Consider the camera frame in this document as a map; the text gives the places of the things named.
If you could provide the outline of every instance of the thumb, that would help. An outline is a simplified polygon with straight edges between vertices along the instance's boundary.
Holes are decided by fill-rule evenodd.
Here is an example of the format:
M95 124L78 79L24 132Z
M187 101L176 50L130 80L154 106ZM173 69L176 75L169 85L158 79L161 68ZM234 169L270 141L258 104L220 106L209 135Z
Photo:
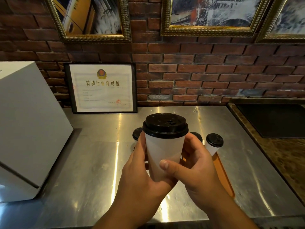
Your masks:
M183 184L187 186L192 185L192 171L189 168L186 168L176 162L169 160L161 160L159 163L161 169L163 169L169 175L175 177Z

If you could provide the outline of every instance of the ornate gold frame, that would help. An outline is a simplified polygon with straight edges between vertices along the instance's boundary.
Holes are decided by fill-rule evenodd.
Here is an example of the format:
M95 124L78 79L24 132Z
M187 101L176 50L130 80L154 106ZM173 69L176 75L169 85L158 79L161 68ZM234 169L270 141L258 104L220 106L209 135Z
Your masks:
M287 0L274 0L268 16L259 32L255 42L263 43L305 43L304 34L278 34L269 36L273 25L275 24L278 16Z
M63 43L128 43L131 42L131 32L128 13L128 0L118 0L118 10L120 13L120 21L122 34L88 34L67 36L63 25L59 19L55 5L52 0L44 0L54 20L56 29Z
M253 37L270 0L261 0L250 27L233 26L171 26L172 0L162 0L161 35Z

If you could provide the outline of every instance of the right hand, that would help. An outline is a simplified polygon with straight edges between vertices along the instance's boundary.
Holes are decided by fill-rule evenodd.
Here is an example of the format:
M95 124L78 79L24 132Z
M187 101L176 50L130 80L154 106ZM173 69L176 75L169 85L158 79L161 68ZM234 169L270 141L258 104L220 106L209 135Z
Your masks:
M185 184L185 188L193 202L201 210L207 211L217 208L221 204L221 196L229 196L219 181L211 154L199 141L188 133L185 136L182 165L161 160L160 167L169 175Z

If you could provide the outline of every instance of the black plastic lid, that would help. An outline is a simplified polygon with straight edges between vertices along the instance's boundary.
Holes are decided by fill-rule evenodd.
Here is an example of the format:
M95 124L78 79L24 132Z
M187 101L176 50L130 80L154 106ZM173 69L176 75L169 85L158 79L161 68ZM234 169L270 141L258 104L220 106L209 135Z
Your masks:
M210 133L206 137L206 141L213 147L220 148L224 145L223 138L216 134L216 133Z
M202 136L197 132L191 132L191 134L195 135L201 142L203 142Z
M185 136L189 132L189 126L182 116L156 113L146 117L143 122L143 131L153 137L173 139Z
M132 133L132 138L135 140L138 140L142 131L143 131L143 128L136 128Z

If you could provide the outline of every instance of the left hand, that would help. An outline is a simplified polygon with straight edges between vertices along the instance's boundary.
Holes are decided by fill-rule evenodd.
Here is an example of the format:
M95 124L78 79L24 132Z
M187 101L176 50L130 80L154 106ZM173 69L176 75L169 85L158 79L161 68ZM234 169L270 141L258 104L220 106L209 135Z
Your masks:
M145 168L145 133L141 132L134 152L122 170L118 190L109 211L120 212L124 228L137 228L148 222L177 180L154 182Z

